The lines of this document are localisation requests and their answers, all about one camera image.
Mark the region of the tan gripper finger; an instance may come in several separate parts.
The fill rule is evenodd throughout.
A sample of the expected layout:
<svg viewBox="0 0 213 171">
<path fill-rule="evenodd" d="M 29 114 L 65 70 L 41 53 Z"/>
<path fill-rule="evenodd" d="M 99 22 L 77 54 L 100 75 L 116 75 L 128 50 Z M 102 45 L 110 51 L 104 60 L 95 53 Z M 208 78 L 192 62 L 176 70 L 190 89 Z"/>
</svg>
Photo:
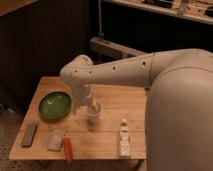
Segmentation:
<svg viewBox="0 0 213 171">
<path fill-rule="evenodd" d="M 95 102 L 94 103 L 94 108 L 95 108 L 95 112 L 96 113 L 100 112 L 100 103 L 99 102 Z"/>
<path fill-rule="evenodd" d="M 72 103 L 72 113 L 73 113 L 73 115 L 76 115 L 77 109 L 78 109 L 78 105 L 76 105 L 75 103 Z"/>
</svg>

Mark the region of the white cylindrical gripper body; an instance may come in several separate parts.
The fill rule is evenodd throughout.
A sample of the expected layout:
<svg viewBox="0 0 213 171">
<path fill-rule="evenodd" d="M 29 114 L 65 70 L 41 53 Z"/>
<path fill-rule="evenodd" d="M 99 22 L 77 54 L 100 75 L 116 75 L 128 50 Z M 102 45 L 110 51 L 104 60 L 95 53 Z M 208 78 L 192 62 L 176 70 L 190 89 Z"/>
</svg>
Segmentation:
<svg viewBox="0 0 213 171">
<path fill-rule="evenodd" d="M 76 105 L 88 106 L 93 103 L 93 94 L 89 84 L 73 85 L 71 90 L 72 97 Z"/>
</svg>

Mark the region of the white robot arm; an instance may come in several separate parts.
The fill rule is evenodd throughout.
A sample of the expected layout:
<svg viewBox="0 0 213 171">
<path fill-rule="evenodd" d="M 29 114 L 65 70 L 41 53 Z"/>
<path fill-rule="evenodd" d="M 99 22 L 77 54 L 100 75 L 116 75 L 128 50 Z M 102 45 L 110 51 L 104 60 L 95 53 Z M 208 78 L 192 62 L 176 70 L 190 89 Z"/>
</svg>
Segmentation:
<svg viewBox="0 0 213 171">
<path fill-rule="evenodd" d="M 146 88 L 147 171 L 213 171 L 213 52 L 170 50 L 98 65 L 79 55 L 60 77 L 83 105 L 92 84 Z"/>
</svg>

